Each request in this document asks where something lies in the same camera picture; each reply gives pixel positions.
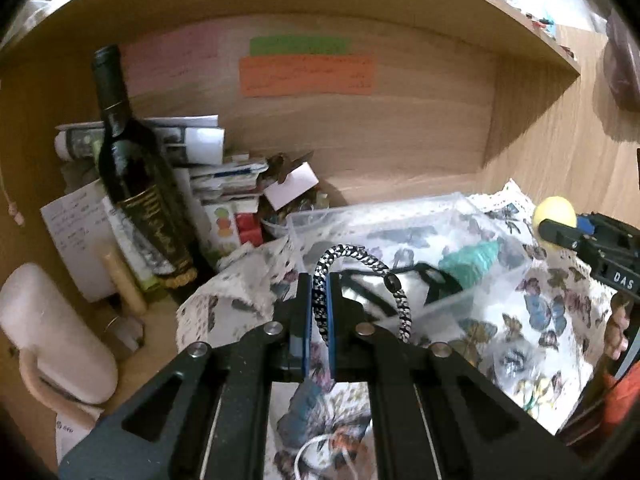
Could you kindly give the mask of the yellow soft ball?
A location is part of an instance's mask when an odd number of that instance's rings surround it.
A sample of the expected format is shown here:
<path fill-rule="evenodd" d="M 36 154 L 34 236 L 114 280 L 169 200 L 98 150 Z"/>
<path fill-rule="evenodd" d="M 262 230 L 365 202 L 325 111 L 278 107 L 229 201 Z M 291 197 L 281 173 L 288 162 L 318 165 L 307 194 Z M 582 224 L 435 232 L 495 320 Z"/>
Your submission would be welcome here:
<path fill-rule="evenodd" d="M 533 213 L 532 230 L 538 244 L 547 252 L 558 249 L 558 246 L 547 242 L 540 235 L 539 226 L 544 220 L 552 220 L 571 228 L 577 226 L 577 214 L 573 205 L 566 198 L 550 196 L 540 202 Z"/>

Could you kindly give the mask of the butterfly print lace cloth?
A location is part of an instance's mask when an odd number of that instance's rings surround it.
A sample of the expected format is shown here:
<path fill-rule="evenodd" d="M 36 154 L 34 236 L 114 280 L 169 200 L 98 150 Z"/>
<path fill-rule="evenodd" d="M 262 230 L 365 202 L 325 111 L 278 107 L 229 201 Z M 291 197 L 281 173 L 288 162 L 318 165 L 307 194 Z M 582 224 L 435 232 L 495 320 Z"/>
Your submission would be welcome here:
<path fill-rule="evenodd" d="M 486 196 L 489 217 L 518 231 L 532 265 L 484 320 L 467 318 L 436 333 L 412 331 L 411 340 L 420 347 L 449 344 L 555 437 L 602 354 L 613 293 L 565 250 L 547 252 L 538 244 L 533 203 L 516 183 Z M 303 272 L 288 230 L 280 240 L 235 250 L 221 261 L 216 278 L 178 309 L 178 348 L 238 341 L 268 320 L 277 301 L 293 296 Z"/>

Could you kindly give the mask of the clear plastic storage bin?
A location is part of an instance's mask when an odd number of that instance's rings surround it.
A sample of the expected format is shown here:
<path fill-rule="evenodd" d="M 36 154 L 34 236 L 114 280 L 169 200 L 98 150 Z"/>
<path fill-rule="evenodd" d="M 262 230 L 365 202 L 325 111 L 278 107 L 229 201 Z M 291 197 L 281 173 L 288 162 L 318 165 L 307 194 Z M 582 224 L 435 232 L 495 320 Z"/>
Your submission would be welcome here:
<path fill-rule="evenodd" d="M 490 218 L 489 205 L 486 195 L 454 193 L 296 212 L 288 217 L 288 234 L 306 272 L 332 246 L 366 248 L 398 273 L 412 330 L 436 333 L 467 318 L 487 318 L 488 310 L 511 296 L 532 265 L 518 231 Z M 472 288 L 462 289 L 437 267 L 444 255 L 488 240 L 498 242 L 498 260 Z"/>

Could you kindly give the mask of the cream cylindrical case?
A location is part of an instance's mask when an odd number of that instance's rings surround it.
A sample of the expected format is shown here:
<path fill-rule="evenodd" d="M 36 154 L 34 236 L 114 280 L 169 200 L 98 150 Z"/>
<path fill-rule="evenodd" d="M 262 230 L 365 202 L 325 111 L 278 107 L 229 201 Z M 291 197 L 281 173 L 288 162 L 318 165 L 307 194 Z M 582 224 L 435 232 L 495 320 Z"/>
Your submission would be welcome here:
<path fill-rule="evenodd" d="M 113 353 L 35 263 L 19 266 L 2 285 L 1 328 L 18 350 L 35 353 L 49 382 L 80 402 L 98 405 L 114 394 Z"/>

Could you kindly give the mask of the stack of magazines and papers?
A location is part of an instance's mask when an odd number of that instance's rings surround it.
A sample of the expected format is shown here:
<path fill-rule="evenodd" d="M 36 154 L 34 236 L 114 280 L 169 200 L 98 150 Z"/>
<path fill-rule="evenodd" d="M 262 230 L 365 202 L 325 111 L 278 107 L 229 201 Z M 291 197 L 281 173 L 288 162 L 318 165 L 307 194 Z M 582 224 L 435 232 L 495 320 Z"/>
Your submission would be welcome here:
<path fill-rule="evenodd" d="M 247 153 L 227 154 L 226 132 L 216 115 L 150 117 L 191 222 L 206 252 L 226 256 L 257 229 L 260 176 L 268 162 Z"/>

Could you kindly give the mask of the white handwritten note paper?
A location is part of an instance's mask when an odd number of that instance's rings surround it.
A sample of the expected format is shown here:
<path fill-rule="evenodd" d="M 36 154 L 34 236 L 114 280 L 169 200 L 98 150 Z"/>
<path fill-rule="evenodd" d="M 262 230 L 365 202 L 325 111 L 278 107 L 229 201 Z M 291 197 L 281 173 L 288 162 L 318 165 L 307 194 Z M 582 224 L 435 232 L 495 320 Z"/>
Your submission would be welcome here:
<path fill-rule="evenodd" d="M 81 296 L 96 302 L 116 292 L 99 248 L 114 242 L 103 205 L 100 180 L 66 194 L 40 208 L 40 214 L 66 270 Z"/>

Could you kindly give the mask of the small pink white box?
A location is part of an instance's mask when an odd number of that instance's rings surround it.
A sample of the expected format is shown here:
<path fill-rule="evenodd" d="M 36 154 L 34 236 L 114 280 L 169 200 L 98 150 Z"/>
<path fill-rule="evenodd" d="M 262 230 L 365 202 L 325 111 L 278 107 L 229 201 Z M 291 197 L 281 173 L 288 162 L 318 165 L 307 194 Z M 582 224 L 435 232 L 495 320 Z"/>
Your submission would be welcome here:
<path fill-rule="evenodd" d="M 285 178 L 283 183 L 273 183 L 264 189 L 264 196 L 273 210 L 278 211 L 297 197 L 311 190 L 319 179 L 308 162 L 304 162 Z"/>

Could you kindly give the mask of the dark wine bottle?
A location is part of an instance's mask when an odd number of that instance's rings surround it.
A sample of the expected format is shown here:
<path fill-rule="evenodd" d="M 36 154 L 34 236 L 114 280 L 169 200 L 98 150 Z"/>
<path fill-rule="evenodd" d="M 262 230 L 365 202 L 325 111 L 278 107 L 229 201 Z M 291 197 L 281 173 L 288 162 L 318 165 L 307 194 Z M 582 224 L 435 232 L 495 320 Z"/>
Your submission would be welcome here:
<path fill-rule="evenodd" d="M 92 72 L 104 125 L 98 170 L 107 195 L 134 227 L 163 288 L 186 299 L 206 277 L 208 263 L 156 134 L 134 117 L 119 47 L 97 50 Z"/>

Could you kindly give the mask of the green sticky note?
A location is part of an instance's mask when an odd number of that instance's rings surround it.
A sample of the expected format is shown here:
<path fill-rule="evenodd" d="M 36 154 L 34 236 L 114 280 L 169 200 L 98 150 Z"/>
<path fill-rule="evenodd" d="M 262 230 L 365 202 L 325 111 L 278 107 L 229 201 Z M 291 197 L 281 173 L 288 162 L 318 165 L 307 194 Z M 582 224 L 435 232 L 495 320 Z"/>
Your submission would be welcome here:
<path fill-rule="evenodd" d="M 250 40 L 250 56 L 266 55 L 348 55 L 348 38 L 307 35 L 269 35 Z"/>

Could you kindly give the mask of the orange sticky note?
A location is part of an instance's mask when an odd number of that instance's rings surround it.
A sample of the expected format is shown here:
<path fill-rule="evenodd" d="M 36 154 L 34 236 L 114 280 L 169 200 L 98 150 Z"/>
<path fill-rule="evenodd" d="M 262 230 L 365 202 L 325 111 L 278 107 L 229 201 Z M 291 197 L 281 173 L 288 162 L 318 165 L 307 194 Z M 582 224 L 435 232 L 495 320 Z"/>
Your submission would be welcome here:
<path fill-rule="evenodd" d="M 240 91 L 247 98 L 346 94 L 370 96 L 375 87 L 370 55 L 261 55 L 239 60 Z"/>

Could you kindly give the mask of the pink sticky note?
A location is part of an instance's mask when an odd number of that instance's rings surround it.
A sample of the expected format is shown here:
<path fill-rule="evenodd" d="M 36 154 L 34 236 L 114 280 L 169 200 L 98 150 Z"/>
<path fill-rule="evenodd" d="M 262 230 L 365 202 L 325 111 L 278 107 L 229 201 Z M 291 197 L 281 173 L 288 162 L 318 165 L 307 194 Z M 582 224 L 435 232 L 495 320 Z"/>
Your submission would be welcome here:
<path fill-rule="evenodd" d="M 217 73 L 219 30 L 209 22 L 145 36 L 122 47 L 129 93 L 177 89 Z"/>

